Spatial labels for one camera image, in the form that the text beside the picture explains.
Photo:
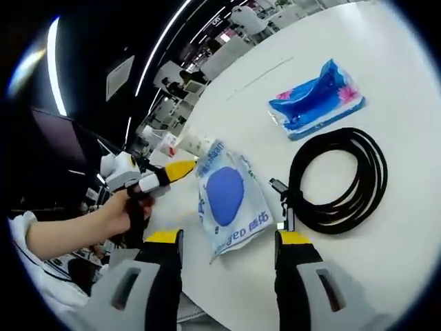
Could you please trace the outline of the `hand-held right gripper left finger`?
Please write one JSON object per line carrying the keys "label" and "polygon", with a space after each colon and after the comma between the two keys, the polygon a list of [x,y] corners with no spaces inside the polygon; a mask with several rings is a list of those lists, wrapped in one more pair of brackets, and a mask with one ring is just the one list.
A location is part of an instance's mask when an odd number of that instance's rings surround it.
{"label": "hand-held right gripper left finger", "polygon": [[95,283],[82,330],[177,330],[183,230],[156,232]]}

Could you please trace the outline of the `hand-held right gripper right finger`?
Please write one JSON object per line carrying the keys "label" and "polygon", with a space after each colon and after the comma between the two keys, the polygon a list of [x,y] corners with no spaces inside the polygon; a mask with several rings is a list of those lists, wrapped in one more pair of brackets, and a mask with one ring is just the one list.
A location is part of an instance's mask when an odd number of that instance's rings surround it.
{"label": "hand-held right gripper right finger", "polygon": [[275,232],[280,330],[370,330],[376,311],[360,284],[298,232]]}

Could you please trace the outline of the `person's left hand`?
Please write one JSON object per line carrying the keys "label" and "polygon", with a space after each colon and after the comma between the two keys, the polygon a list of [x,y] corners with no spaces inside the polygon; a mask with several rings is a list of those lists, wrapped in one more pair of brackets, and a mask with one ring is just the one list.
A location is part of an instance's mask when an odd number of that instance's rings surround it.
{"label": "person's left hand", "polygon": [[115,192],[100,208],[104,217],[106,238],[121,237],[131,228],[129,211],[132,210],[141,212],[142,221],[138,224],[146,229],[154,204],[155,199],[151,196],[138,200],[132,198],[126,189]]}

